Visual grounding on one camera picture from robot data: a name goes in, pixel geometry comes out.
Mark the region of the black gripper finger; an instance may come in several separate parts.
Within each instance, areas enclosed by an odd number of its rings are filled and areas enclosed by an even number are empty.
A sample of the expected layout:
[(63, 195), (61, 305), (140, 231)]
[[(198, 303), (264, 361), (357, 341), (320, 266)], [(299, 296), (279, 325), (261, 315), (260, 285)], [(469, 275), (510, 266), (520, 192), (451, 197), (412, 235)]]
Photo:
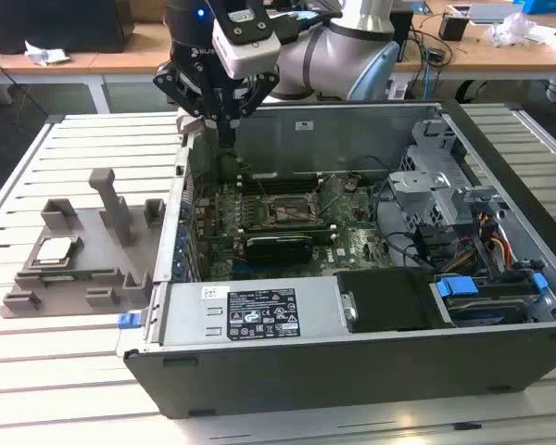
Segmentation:
[(207, 66), (204, 62), (194, 62), (188, 68), (192, 69), (192, 79), (185, 70), (167, 62), (158, 68), (153, 83), (192, 117), (201, 118), (209, 128), (215, 129), (219, 148), (226, 148), (227, 120), (223, 117), (221, 97), (214, 88)]
[(229, 88), (225, 94), (226, 148), (234, 146), (240, 120), (250, 117), (279, 81), (278, 71), (271, 70), (248, 76)]

